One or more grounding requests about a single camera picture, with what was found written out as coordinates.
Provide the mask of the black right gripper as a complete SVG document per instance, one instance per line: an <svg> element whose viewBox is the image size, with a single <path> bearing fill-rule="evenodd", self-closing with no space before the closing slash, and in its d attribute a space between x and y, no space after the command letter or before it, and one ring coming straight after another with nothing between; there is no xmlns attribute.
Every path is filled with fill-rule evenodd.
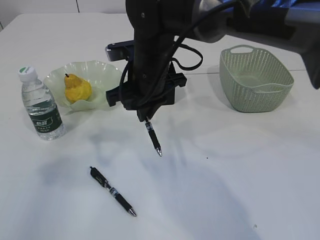
<svg viewBox="0 0 320 240"><path fill-rule="evenodd" d="M145 120L150 120L155 115L157 110L166 102L164 95L171 91L171 89L176 87L184 87L187 83L187 78L183 73L176 73L169 83L165 84L166 77L163 81L164 85L160 89L159 93L155 91L152 95L148 96L148 99L144 103L140 103L144 96L142 92L136 85L136 82L132 80L130 74L133 72L133 63L128 62L122 72L120 77L119 86L107 90L105 92L105 97L107 103L110 107L116 105L120 102L123 107L128 111L136 111L137 117L140 122Z"/></svg>

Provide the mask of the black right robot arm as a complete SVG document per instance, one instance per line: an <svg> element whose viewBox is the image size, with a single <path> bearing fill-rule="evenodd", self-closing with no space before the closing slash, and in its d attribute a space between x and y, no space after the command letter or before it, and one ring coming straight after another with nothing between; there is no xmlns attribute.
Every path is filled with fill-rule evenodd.
<svg viewBox="0 0 320 240"><path fill-rule="evenodd" d="M108 59L126 60L109 106L122 103L143 122L174 102L186 78L172 58L185 39L215 43L226 35L299 54L320 87L320 3L317 0L128 0L134 39L109 44Z"/></svg>

